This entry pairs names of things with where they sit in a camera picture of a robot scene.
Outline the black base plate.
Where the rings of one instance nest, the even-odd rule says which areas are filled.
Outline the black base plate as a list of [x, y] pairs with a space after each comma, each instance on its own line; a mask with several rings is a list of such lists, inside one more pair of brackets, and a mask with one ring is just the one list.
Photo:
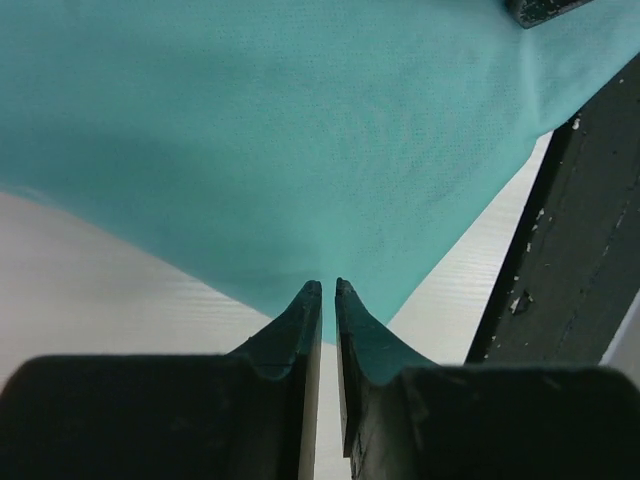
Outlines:
[[467, 354], [601, 360], [639, 290], [639, 63], [552, 135]]

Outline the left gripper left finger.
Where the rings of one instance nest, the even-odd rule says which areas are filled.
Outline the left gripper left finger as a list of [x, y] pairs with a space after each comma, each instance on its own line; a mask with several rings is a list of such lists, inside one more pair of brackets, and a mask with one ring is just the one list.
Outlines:
[[226, 354], [48, 355], [1, 393], [5, 479], [310, 479], [322, 288]]

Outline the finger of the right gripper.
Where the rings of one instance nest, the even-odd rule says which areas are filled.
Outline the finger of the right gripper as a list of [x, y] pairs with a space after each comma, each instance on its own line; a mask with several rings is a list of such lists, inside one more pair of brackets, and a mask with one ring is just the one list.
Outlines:
[[592, 0], [504, 0], [509, 15], [523, 29], [530, 29], [584, 6]]

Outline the teal t-shirt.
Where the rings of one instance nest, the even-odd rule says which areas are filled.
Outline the teal t-shirt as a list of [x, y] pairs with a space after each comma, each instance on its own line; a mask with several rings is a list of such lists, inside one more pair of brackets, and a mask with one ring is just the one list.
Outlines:
[[263, 314], [343, 276], [386, 321], [638, 51], [635, 1], [5, 1], [1, 191]]

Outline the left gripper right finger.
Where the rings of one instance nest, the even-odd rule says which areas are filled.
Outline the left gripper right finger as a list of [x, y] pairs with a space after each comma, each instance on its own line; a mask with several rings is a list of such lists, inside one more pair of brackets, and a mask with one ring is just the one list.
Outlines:
[[593, 365], [439, 365], [335, 291], [342, 448], [355, 479], [635, 479], [639, 393]]

